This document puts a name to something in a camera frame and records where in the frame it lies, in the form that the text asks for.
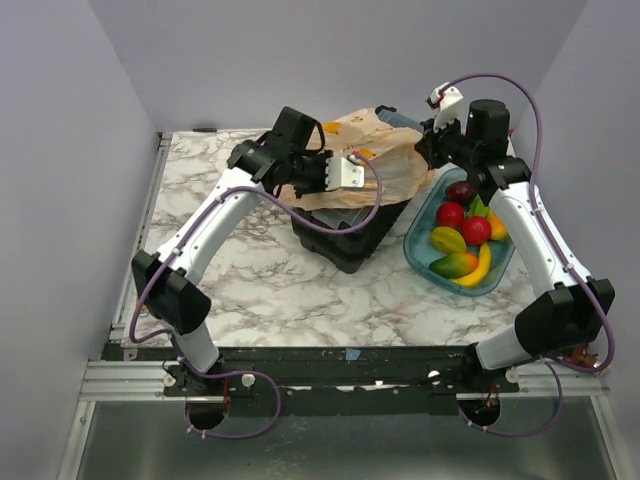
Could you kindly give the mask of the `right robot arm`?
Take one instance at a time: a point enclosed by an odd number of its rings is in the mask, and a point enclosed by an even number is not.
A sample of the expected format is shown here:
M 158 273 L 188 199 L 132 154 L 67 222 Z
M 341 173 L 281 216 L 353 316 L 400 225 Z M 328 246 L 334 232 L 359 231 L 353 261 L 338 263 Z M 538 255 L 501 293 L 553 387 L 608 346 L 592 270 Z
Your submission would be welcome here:
M 462 168 L 481 200 L 505 225 L 532 281 L 535 300 L 512 326 L 477 343 L 460 379 L 480 392 L 496 380 L 496 370 L 539 356 L 564 353 L 596 339 L 602 314 L 614 300 L 607 279 L 595 279 L 573 255 L 544 209 L 526 162 L 509 152 L 510 113 L 497 100 L 472 102 L 465 123 L 458 101 L 431 102 L 415 149 L 438 168 Z

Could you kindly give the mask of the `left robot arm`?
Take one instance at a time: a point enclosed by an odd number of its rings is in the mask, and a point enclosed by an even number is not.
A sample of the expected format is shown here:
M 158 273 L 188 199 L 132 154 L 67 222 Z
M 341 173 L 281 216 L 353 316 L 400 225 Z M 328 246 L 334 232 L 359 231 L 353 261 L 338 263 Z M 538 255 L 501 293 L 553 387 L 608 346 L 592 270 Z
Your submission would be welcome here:
M 312 149 L 319 121 L 291 107 L 281 110 L 271 130 L 236 145 L 218 183 L 187 222 L 153 254 L 138 251 L 131 268 L 138 309 L 166 324 L 181 354 L 191 363 L 187 382 L 201 395 L 214 393 L 222 380 L 215 365 L 219 349 L 205 320 L 211 300 L 198 287 L 216 252 L 259 203 L 283 185 L 304 193 L 326 186 L 330 157 Z

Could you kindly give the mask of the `peach plastic bag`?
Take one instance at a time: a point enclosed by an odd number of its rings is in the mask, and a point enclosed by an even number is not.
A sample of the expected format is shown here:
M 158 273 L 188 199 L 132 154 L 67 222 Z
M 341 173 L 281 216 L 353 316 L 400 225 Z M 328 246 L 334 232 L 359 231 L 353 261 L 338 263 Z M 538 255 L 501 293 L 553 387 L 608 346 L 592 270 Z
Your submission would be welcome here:
M 337 156 L 354 154 L 372 163 L 382 179 L 383 206 L 412 199 L 427 187 L 436 170 L 415 150 L 423 137 L 416 120 L 389 110 L 363 108 L 322 125 L 325 146 Z M 279 199 L 292 207 L 311 211 L 323 208 L 355 209 L 372 206 L 376 179 L 366 163 L 361 189 L 339 189 L 297 198 L 291 186 L 282 188 Z

